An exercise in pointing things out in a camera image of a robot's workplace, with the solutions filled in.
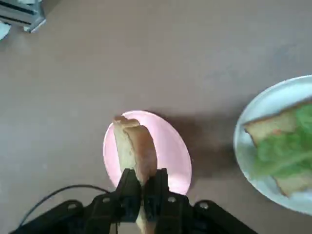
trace metal object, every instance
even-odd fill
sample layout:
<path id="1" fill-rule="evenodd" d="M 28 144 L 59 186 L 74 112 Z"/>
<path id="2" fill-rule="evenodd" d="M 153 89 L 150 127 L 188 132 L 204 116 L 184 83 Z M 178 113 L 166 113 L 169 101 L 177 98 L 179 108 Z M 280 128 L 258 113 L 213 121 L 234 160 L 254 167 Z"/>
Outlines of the metal object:
<path id="1" fill-rule="evenodd" d="M 76 208 L 76 207 L 77 207 L 77 205 L 76 205 L 75 203 L 72 203 L 72 204 L 69 204 L 69 205 L 68 205 L 68 209 L 69 209 L 69 210 L 74 209 L 74 208 Z"/>
<path id="2" fill-rule="evenodd" d="M 29 33 L 35 32 L 46 22 L 41 3 L 27 5 L 17 0 L 0 0 L 0 21 L 24 27 Z"/>
<path id="3" fill-rule="evenodd" d="M 136 221 L 142 195 L 147 220 L 156 221 L 155 234 L 256 234 L 212 201 L 191 206 L 187 196 L 170 192 L 166 169 L 141 189 L 134 170 L 125 169 L 115 192 L 96 196 L 86 207 L 65 201 L 11 234 L 116 234 L 113 223 Z"/>
<path id="4" fill-rule="evenodd" d="M 199 206 L 205 210 L 209 208 L 209 206 L 206 202 L 201 202 Z"/>
<path id="5" fill-rule="evenodd" d="M 104 198 L 103 199 L 103 202 L 105 203 L 105 202 L 109 202 L 110 201 L 110 198 L 109 197 L 106 197 L 106 198 Z"/>
<path id="6" fill-rule="evenodd" d="M 175 201 L 176 201 L 176 199 L 175 199 L 175 197 L 174 197 L 174 196 L 171 196 L 171 197 L 169 197 L 169 198 L 168 198 L 168 201 L 169 201 L 169 202 L 175 202 Z"/>

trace sandwich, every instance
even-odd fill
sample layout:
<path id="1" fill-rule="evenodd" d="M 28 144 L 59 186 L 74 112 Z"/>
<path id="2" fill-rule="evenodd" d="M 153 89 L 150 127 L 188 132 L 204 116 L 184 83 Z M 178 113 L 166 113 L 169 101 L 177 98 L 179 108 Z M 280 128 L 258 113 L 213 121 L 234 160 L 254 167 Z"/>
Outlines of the sandwich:
<path id="1" fill-rule="evenodd" d="M 251 179 L 272 176 L 285 196 L 312 189 L 312 101 L 244 124 L 257 156 Z"/>
<path id="2" fill-rule="evenodd" d="M 136 119 L 114 118 L 114 135 L 120 170 L 134 169 L 141 186 L 157 172 L 157 157 L 153 138 L 148 129 Z M 155 224 L 148 222 L 142 203 L 136 224 L 142 234 L 153 234 Z"/>

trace brown table surface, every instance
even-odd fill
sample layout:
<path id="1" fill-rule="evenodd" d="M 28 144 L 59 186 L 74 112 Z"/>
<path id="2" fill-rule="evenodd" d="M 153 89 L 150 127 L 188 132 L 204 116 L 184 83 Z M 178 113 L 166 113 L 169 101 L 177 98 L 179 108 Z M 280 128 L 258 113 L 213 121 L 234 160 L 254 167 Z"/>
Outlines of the brown table surface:
<path id="1" fill-rule="evenodd" d="M 193 159 L 191 202 L 211 199 L 260 234 L 305 234 L 312 218 L 266 199 L 232 150 L 261 90 L 310 74 L 310 0 L 44 0 L 47 24 L 0 42 L 0 233 L 73 183 L 112 190 L 102 159 L 115 114 L 159 113 Z M 70 198 L 63 192 L 33 215 Z M 122 225 L 138 233 L 135 225 Z"/>

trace screw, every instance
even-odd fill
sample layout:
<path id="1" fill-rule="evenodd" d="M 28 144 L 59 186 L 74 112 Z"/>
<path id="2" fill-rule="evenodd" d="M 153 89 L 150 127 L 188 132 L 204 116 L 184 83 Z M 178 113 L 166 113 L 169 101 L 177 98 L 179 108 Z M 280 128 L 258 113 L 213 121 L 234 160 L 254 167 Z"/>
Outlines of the screw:
<path id="1" fill-rule="evenodd" d="M 69 205 L 68 205 L 68 209 L 69 209 L 69 210 L 74 209 L 74 208 L 76 208 L 76 207 L 77 207 L 77 205 L 76 205 L 75 203 L 72 203 L 72 204 L 69 204 Z"/>
<path id="2" fill-rule="evenodd" d="M 200 206 L 201 208 L 205 209 L 205 210 L 208 209 L 208 207 L 209 207 L 208 204 L 207 204 L 206 202 L 201 202 L 199 206 Z"/>
<path id="3" fill-rule="evenodd" d="M 168 198 L 168 201 L 169 201 L 169 202 L 175 202 L 175 201 L 176 201 L 176 198 L 175 198 L 174 196 L 170 196 L 170 197 Z"/>
<path id="4" fill-rule="evenodd" d="M 103 201 L 104 203 L 109 202 L 109 201 L 110 201 L 110 198 L 109 198 L 109 197 L 105 197 L 105 198 L 103 198 L 102 201 Z"/>

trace white plate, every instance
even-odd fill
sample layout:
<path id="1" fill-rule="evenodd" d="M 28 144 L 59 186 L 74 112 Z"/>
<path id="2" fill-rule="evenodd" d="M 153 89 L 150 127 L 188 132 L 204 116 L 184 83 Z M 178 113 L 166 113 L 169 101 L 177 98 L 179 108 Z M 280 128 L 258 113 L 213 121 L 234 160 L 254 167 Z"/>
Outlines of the white plate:
<path id="1" fill-rule="evenodd" d="M 312 215 L 312 191 L 283 196 L 273 180 L 250 180 L 248 172 L 253 166 L 256 149 L 250 136 L 244 131 L 243 124 L 249 120 L 279 112 L 292 104 L 312 96 L 312 75 L 297 77 L 280 82 L 256 96 L 245 108 L 236 124 L 234 151 L 237 162 L 246 179 L 264 196 L 289 208 Z"/>

